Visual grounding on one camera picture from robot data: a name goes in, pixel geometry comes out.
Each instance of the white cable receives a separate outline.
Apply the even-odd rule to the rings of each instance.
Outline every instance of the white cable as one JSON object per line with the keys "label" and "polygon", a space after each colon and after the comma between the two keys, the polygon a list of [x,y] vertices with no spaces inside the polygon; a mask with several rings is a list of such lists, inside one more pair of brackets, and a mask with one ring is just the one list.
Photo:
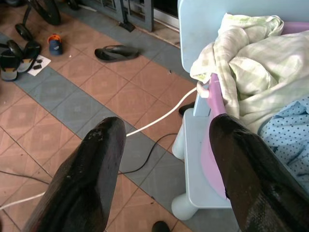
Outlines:
{"label": "white cable", "polygon": [[19,204],[19,203],[22,203],[22,202],[31,201],[31,200],[33,200],[33,199],[35,199],[35,198],[38,198],[38,197],[43,196],[44,194],[45,194],[45,192],[42,192],[42,193],[40,193],[40,194],[38,194],[38,195],[35,195],[35,196],[33,196],[33,197],[25,198],[25,199],[22,199],[22,200],[19,200],[19,201],[16,201],[16,202],[12,202],[12,203],[6,204],[6,205],[0,207],[0,211],[3,210],[3,209],[5,209],[5,208],[8,208],[8,207],[10,207],[10,206],[12,206],[12,205],[15,205],[15,204]]}
{"label": "white cable", "polygon": [[165,115],[163,115],[162,117],[160,117],[160,118],[158,118],[157,120],[153,121],[152,123],[149,123],[148,125],[146,125],[146,126],[140,128],[140,129],[138,129],[138,130],[135,130],[135,131],[133,131],[133,132],[127,134],[126,136],[129,137],[129,136],[131,136],[131,135],[133,135],[133,134],[135,134],[135,133],[137,133],[137,132],[140,132],[140,131],[142,131],[142,130],[144,130],[144,129],[150,127],[150,126],[152,126],[153,124],[155,124],[155,123],[161,121],[162,119],[166,118],[167,116],[169,116],[171,113],[173,113],[173,112],[180,106],[180,104],[181,104],[191,93],[193,93],[194,91],[196,91],[196,89],[197,89],[197,88],[195,87],[194,89],[190,90],[186,95],[184,95],[184,97],[178,102],[178,104],[175,105],[175,107],[174,107],[173,109],[171,109],[169,112],[167,112]]}
{"label": "white cable", "polygon": [[[144,130],[144,129],[146,129],[146,128],[152,126],[152,125],[154,125],[155,123],[161,121],[162,119],[166,118],[167,116],[169,116],[171,113],[173,113],[173,112],[180,106],[180,104],[181,104],[191,93],[195,92],[196,89],[197,89],[197,88],[195,87],[194,89],[192,89],[192,90],[190,90],[189,92],[187,92],[187,93],[183,96],[183,98],[177,103],[177,105],[175,105],[175,107],[174,107],[173,109],[171,109],[170,111],[168,111],[165,115],[163,115],[162,117],[160,117],[160,118],[158,118],[157,120],[153,121],[152,123],[149,123],[148,125],[146,125],[146,126],[140,128],[140,129],[138,129],[138,130],[135,130],[135,131],[133,131],[133,132],[127,134],[126,136],[129,137],[129,136],[131,136],[131,135],[133,135],[133,134],[135,134],[135,133],[137,133],[137,132],[140,132],[140,131],[142,131],[142,130]],[[33,196],[33,197],[25,198],[25,199],[22,199],[22,200],[19,200],[19,201],[16,201],[16,202],[12,202],[12,203],[6,204],[6,205],[0,207],[0,211],[3,210],[3,209],[5,209],[5,208],[8,208],[8,207],[10,207],[10,206],[12,206],[12,205],[16,205],[16,204],[19,204],[19,203],[22,203],[22,202],[31,201],[31,200],[33,200],[33,199],[35,199],[35,198],[38,198],[38,197],[43,196],[44,194],[45,194],[45,192],[42,192],[42,193],[40,193],[40,194],[38,194],[38,195],[35,195],[35,196]]]}

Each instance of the black flip-flop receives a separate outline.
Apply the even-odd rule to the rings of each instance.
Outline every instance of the black flip-flop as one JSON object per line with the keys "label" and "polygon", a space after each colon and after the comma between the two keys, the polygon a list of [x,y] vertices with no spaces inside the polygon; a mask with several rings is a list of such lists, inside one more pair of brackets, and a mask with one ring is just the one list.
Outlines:
{"label": "black flip-flop", "polygon": [[170,232],[169,226],[163,221],[157,221],[151,232]]}
{"label": "black flip-flop", "polygon": [[138,49],[123,45],[111,45],[95,50],[96,57],[106,63],[134,59],[139,56]]}
{"label": "black flip-flop", "polygon": [[5,50],[0,55],[1,79],[3,81],[14,81],[17,78],[17,68],[20,59],[11,50]]}
{"label": "black flip-flop", "polygon": [[32,68],[35,60],[41,52],[41,48],[41,45],[36,41],[30,41],[26,44],[23,59],[17,69],[19,73],[26,73]]}

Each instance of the checkered blanket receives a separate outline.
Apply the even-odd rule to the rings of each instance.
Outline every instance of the checkered blanket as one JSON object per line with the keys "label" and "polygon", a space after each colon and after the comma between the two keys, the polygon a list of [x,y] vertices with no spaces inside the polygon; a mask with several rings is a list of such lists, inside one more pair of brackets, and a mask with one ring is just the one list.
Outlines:
{"label": "checkered blanket", "polygon": [[278,16],[225,14],[215,42],[190,75],[206,83],[218,74],[228,114],[257,133],[288,103],[309,93],[309,31],[281,35]]}

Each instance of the shoe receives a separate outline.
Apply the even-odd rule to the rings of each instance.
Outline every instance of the shoe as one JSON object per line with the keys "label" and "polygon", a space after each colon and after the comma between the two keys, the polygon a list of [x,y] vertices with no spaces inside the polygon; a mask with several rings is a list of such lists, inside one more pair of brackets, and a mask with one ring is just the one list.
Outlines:
{"label": "shoe", "polygon": [[95,50],[96,57],[106,63],[126,61],[139,56],[139,50],[123,45],[111,45]]}
{"label": "shoe", "polygon": [[157,221],[151,230],[151,232],[170,232],[169,226],[163,221]]}
{"label": "shoe", "polygon": [[194,104],[195,104],[195,101],[190,103],[190,104],[187,104],[187,105],[184,105],[182,107],[179,108],[178,112],[181,116],[184,115],[184,112],[187,110],[187,109],[190,109],[190,108],[194,108]]}
{"label": "shoe", "polygon": [[48,44],[49,44],[49,53],[52,56],[60,56],[63,54],[62,40],[60,35],[52,34],[48,38]]}

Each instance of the black shoe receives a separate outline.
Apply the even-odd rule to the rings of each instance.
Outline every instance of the black shoe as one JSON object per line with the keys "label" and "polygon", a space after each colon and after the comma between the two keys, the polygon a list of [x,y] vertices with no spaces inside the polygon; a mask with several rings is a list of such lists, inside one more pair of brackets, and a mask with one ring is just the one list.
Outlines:
{"label": "black shoe", "polygon": [[101,121],[61,164],[23,231],[103,232],[125,142],[121,119]]}
{"label": "black shoe", "polygon": [[187,105],[184,105],[184,106],[180,107],[179,110],[178,110],[179,114],[181,114],[181,116],[183,116],[184,112],[187,109],[194,108],[194,104],[195,104],[195,101],[190,103],[190,104],[187,104]]}
{"label": "black shoe", "polygon": [[169,226],[163,221],[157,221],[151,232],[170,232]]}

